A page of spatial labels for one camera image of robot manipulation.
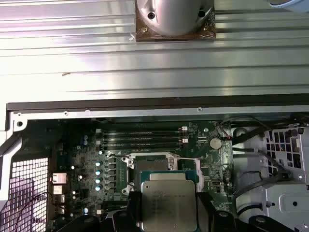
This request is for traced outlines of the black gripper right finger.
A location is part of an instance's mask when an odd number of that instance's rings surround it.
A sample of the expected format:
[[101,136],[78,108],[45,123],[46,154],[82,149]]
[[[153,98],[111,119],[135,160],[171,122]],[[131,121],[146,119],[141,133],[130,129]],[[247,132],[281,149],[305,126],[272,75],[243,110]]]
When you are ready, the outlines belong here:
[[252,216],[247,223],[233,214],[216,210],[212,197],[206,192],[197,193],[197,224],[200,232],[285,232],[286,226],[276,220]]

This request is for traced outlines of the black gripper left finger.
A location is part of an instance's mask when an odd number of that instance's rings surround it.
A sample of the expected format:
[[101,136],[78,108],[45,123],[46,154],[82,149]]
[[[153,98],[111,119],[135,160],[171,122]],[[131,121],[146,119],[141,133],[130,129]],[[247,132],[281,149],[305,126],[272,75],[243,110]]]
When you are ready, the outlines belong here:
[[60,232],[139,232],[140,191],[129,193],[126,209],[111,211],[103,221],[95,216],[80,216],[59,229]]

